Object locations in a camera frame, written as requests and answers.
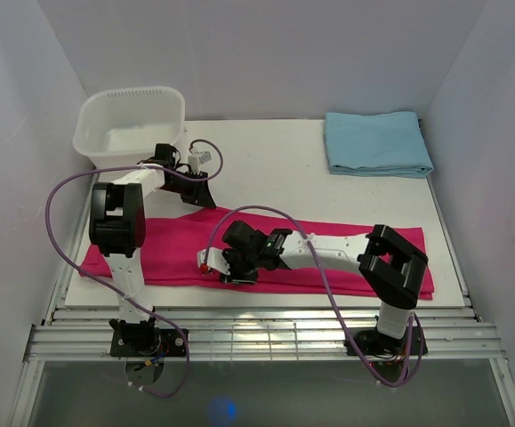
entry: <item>plastic basket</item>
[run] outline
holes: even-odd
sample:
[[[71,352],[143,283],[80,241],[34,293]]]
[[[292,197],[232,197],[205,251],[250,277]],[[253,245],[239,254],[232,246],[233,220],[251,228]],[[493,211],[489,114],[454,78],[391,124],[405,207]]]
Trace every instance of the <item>plastic basket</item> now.
[[[73,147],[99,168],[134,165],[157,143],[175,145],[184,115],[184,97],[171,87],[96,93],[81,107]]]

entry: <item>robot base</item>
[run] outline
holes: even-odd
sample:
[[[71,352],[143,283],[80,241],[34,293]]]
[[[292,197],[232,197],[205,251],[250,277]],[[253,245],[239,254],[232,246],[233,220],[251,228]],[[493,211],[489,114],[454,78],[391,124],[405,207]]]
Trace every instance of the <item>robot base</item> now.
[[[354,341],[360,350],[367,356],[401,356],[406,347],[407,330],[403,338],[400,340],[393,339],[387,335],[380,334],[374,329],[357,329],[350,328],[350,333],[354,337]],[[413,333],[411,338],[411,349],[409,349],[410,356],[419,355],[421,346],[423,345],[423,354],[428,353],[427,343],[422,344],[421,329],[418,326],[413,326]],[[356,352],[348,341],[344,342],[348,356],[356,356]]]
[[[188,329],[182,329],[188,338]],[[186,356],[186,346],[178,332],[174,329],[155,328],[155,334],[160,342],[160,347],[156,347],[150,354],[137,351],[132,345],[124,344],[119,332],[113,332],[111,350],[109,355],[114,358],[154,358],[160,355],[160,350],[165,353],[165,358],[182,358]]]

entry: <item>glass panel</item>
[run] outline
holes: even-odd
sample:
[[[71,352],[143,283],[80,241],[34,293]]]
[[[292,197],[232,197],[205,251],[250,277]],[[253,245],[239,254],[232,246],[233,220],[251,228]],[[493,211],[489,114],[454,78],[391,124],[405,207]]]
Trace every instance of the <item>glass panel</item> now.
[[[405,387],[375,384],[354,362],[195,363],[184,389],[158,399],[120,362],[45,364],[32,427],[508,426],[487,360],[424,360]],[[159,391],[183,365],[167,363]]]

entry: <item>white wall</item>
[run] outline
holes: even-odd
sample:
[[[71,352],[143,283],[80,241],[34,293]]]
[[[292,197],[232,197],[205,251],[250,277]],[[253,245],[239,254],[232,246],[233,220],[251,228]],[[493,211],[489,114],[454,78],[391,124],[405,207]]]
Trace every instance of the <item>white wall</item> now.
[[[189,118],[422,114],[486,0],[39,0],[85,90],[170,85]]]
[[[423,123],[471,298],[515,381],[515,1],[488,1]]]
[[[44,232],[45,198],[60,178],[88,167],[70,142],[84,98],[36,0],[0,0],[0,426],[60,265]],[[84,187],[58,198],[60,242],[68,241]]]

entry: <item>magenta towel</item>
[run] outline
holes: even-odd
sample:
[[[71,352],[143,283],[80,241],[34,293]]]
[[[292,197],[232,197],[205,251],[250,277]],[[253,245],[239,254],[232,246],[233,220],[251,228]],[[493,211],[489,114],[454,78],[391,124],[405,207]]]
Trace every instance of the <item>magenta towel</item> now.
[[[227,209],[202,209],[181,218],[148,218],[147,236],[141,249],[144,280],[156,286],[204,286],[266,294],[325,294],[326,290],[316,269],[259,271],[254,285],[221,283],[218,273],[202,275],[197,267],[197,252],[205,249],[213,227],[228,212]],[[253,228],[270,233],[275,228],[293,229],[283,218],[237,213],[229,218],[216,235],[212,246],[224,248],[223,231],[235,220],[247,222]],[[368,233],[372,226],[333,224],[327,222],[300,222],[307,233],[327,236],[354,236]],[[421,228],[396,229],[399,234],[425,251]],[[110,278],[110,271],[97,246],[91,245],[81,267],[98,276]],[[326,272],[334,294],[375,296],[366,280],[355,274],[329,270]],[[432,299],[433,281],[429,269],[425,272],[420,298]]]

